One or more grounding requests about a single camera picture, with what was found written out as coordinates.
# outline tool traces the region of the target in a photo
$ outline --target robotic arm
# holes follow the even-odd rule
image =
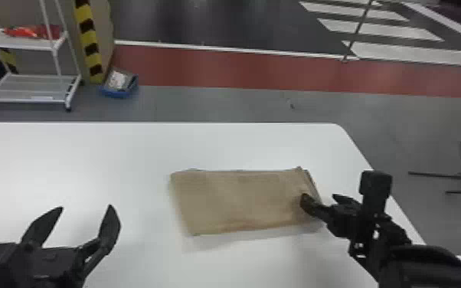
[[[384,213],[391,176],[363,172],[363,203],[333,195],[338,203],[324,206],[311,196],[300,207],[321,219],[336,237],[350,240],[348,254],[379,283],[380,288],[461,287],[461,260],[441,247],[413,245],[406,231]]]
[[[97,238],[79,247],[43,248],[62,211],[55,208],[32,222],[20,244],[0,244],[0,288],[82,288],[111,252],[121,229],[111,205]]]

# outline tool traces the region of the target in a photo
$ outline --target white floor marking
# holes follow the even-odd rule
[[[357,22],[322,18],[320,18],[319,20],[322,24],[324,24],[324,26],[327,27],[327,29],[331,31],[354,33],[355,29],[358,27]],[[399,38],[424,39],[433,41],[443,40],[425,29],[371,23],[364,23],[359,33]]]
[[[461,51],[355,42],[352,51],[360,58],[461,65]]]
[[[362,16],[365,10],[363,8],[350,8],[344,6],[336,5],[327,5],[320,3],[309,3],[309,2],[300,2],[302,6],[307,11],[310,12],[321,12],[328,14],[337,14],[337,15],[350,15],[350,16]],[[380,10],[370,10],[368,13],[369,18],[378,18],[378,19],[388,19],[388,20],[398,20],[398,21],[408,21],[406,18],[400,16],[399,14],[392,11],[380,11]]]
[[[348,2],[348,3],[355,3],[355,4],[368,4],[368,0],[339,0],[340,2]],[[371,3],[372,6],[374,7],[379,7],[379,6],[382,6],[381,3],[377,2],[377,1],[373,1]]]
[[[310,58],[331,58],[342,59],[343,55],[340,54],[325,54],[325,53],[305,53],[305,52],[289,52],[289,51],[276,51],[276,50],[261,50],[261,49],[242,49],[232,47],[218,47],[218,46],[202,46],[190,44],[170,44],[148,41],[129,41],[129,40],[115,40],[114,44],[122,46],[143,46],[143,47],[160,47],[171,49],[185,49],[185,50],[200,50],[200,51],[218,51],[218,52],[235,52],[235,53],[248,53],[248,54],[264,54],[264,55],[278,55],[278,56],[292,56],[292,57],[310,57]],[[351,56],[351,60],[359,60],[356,56]]]
[[[404,5],[406,5],[407,7],[411,8],[411,9],[413,9],[414,11],[417,11],[417,12],[423,14],[423,15],[426,15],[427,17],[429,17],[429,18],[433,19],[434,21],[437,21],[437,22],[447,26],[448,28],[451,28],[451,29],[461,33],[461,24],[457,23],[456,21],[452,21],[452,20],[448,19],[447,17],[442,16],[442,15],[430,10],[429,8],[423,7],[420,4],[404,3]]]

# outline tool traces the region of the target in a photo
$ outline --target white shelf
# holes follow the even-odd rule
[[[68,37],[67,31],[64,31],[57,40],[17,38],[4,34],[0,29],[0,48],[36,50],[36,51],[57,51]]]
[[[80,76],[6,74],[0,80],[0,103],[68,103]]]

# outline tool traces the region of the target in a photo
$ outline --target metal pole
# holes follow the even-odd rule
[[[63,25],[63,29],[65,31],[68,31],[67,26],[66,26],[66,21],[64,20],[63,9],[60,6],[59,0],[55,0],[55,5],[57,6],[57,11],[59,12],[59,18],[60,18],[61,24]],[[69,32],[68,32],[68,37],[66,40],[68,40],[68,45],[70,46],[71,57],[74,59],[74,65],[75,65],[75,69],[77,70],[77,75],[80,75],[79,62],[77,61],[77,56],[75,54],[74,45],[71,43]]]
[[[354,43],[356,42],[359,31],[361,30],[361,27],[365,23],[366,16],[368,15],[368,12],[370,11],[371,4],[373,3],[374,0],[368,0],[368,4],[366,5],[365,11],[363,12],[363,15],[361,16],[361,20],[359,20],[358,27],[355,29],[354,34],[352,35],[352,39],[350,40],[350,43],[348,43],[347,51],[345,52],[345,55],[343,55],[342,62],[346,63],[348,60],[349,54],[352,52],[352,46],[354,46]]]
[[[50,22],[48,21],[47,6],[44,3],[44,0],[39,0],[41,6],[41,13],[43,13],[44,26],[47,29],[48,40],[50,41],[50,48],[54,49],[54,39],[52,38],[52,30],[50,29]]]
[[[50,48],[52,51],[52,58],[54,59],[55,70],[59,76],[60,88],[64,87],[63,83],[63,74],[60,72],[60,65],[58,60],[58,51],[54,47],[54,38],[52,36],[52,30],[50,28],[50,21],[48,20],[47,6],[44,3],[44,0],[39,0],[41,6],[41,12],[43,13],[44,25],[47,28],[48,40],[50,41]]]

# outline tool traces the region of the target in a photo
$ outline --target white table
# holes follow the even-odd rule
[[[298,165],[326,204],[332,193],[360,199],[360,174],[371,168],[332,124],[0,123],[0,241],[19,241],[32,220],[63,205],[45,246],[82,244],[111,203],[123,229],[88,287],[376,287],[347,255],[348,242],[318,223],[182,233],[170,173]],[[423,243],[392,199],[387,212]]]

